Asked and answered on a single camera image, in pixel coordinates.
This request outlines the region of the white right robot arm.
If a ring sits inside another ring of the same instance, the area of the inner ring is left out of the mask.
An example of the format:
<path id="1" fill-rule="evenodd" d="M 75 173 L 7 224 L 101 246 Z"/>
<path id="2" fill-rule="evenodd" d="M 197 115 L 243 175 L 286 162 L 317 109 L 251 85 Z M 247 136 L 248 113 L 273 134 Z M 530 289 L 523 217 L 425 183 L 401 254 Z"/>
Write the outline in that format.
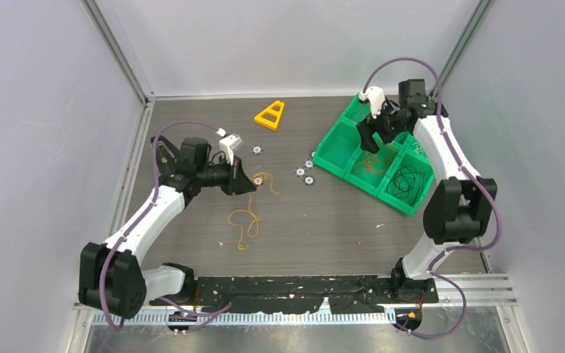
<path id="1" fill-rule="evenodd" d="M 378 134 L 384 143 L 410 133 L 424 149 L 437 182 L 423 213 L 423 235 L 391 271 L 390 296 L 409 302 L 429 290 L 435 269 L 450 254 L 477 250 L 472 241 L 486 233 L 491 218 L 500 219 L 497 183 L 482 177 L 467 160 L 441 97 L 428 95 L 423 79 L 400 82 L 398 108 L 378 86 L 367 85 L 359 99 L 369 106 L 369 114 L 358 127 Z"/>

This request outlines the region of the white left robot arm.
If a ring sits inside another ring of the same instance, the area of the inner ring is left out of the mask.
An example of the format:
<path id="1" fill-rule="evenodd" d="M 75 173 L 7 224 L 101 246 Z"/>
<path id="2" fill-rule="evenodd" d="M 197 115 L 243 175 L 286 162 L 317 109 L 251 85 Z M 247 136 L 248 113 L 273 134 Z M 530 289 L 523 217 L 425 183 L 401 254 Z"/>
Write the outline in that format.
<path id="1" fill-rule="evenodd" d="M 207 126 L 218 136 L 222 156 L 210 159 L 212 146 L 204 138 L 185 138 L 175 146 L 162 132 L 150 140 L 154 186 L 146 201 L 116 232 L 101 243 L 84 246 L 79 260 L 79 302 L 101 310 L 114 330 L 134 318 L 150 301 L 188 304 L 196 295 L 189 267 L 165 263 L 144 271 L 141 262 L 169 223 L 204 188 L 219 188 L 228 196 L 257 190 L 236 155 L 242 139 L 221 127 Z"/>

